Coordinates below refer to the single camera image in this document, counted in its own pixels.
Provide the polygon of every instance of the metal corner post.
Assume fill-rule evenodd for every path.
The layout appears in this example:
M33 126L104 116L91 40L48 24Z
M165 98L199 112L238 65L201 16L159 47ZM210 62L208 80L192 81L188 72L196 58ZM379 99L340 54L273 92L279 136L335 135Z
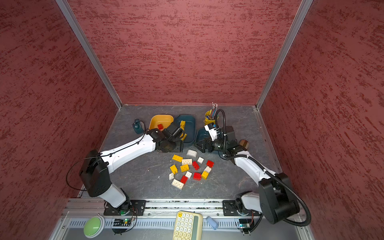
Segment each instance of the metal corner post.
M94 68L96 69L97 73L99 74L101 80L103 81L105 87L107 88L109 94L113 98L113 101L115 101L117 107L121 109L122 102L113 87L111 81L109 80L106 72L103 69L103 66L101 65L99 59L96 56L96 53L93 51L90 43L88 42L87 37L85 36L83 30L80 27L80 24L77 22L77 19L75 15L72 12L71 7L69 6L67 0L56 0L56 3L59 5L60 10L64 14L65 18L67 19L68 23L70 24L73 32L75 33L77 39L81 43L81 45L84 48L84 51L87 53L89 59L91 60Z
M283 46L281 47L281 50L279 52L279 55L277 56L275 65L272 68L271 74L269 75L265 86L263 88L262 93L260 94L260 97L256 103L256 108L258 110L261 109L261 106L263 105L263 102L271 89L271 86L273 82L275 81L275 78L277 76L277 73L279 72L279 69L281 65L283 64L283 61L293 43L293 40L295 39L297 32L300 29L301 24L303 23L303 20L305 18L305 15L307 15L307 12L312 4L313 0L303 0L299 6L299 9L297 10L296 16L293 19L292 25L288 31L288 34L284 40Z

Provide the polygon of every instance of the calculator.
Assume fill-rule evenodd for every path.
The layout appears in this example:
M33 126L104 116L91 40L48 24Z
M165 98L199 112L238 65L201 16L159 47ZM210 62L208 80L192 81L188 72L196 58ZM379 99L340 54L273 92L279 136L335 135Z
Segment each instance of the calculator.
M176 216L172 240L201 240L203 215L179 211Z

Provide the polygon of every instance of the yellow pencil holder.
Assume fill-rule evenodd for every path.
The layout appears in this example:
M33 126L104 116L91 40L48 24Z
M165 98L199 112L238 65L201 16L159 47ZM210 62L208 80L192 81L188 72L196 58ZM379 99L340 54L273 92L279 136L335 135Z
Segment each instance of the yellow pencil holder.
M211 114L211 110L205 113L204 123L205 125L208 125L210 123L216 124L215 120L209 120L207 117Z

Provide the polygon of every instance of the blue eraser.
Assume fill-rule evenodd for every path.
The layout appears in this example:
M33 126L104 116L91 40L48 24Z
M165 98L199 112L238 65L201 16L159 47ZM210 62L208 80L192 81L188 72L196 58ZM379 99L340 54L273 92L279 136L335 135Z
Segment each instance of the blue eraser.
M218 227L218 224L217 222L215 222L211 217L207 217L207 222L209 223L209 225L211 225L211 227L216 230L217 227Z

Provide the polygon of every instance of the red wall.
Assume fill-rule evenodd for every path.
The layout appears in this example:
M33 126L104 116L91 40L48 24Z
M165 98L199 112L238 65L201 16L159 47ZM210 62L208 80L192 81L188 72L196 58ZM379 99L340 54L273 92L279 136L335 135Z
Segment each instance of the red wall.
M68 0L123 103L255 104L301 0Z
M0 16L0 239L44 240L117 107L54 0L1 1Z
M383 13L314 1L262 106L317 240L384 239Z

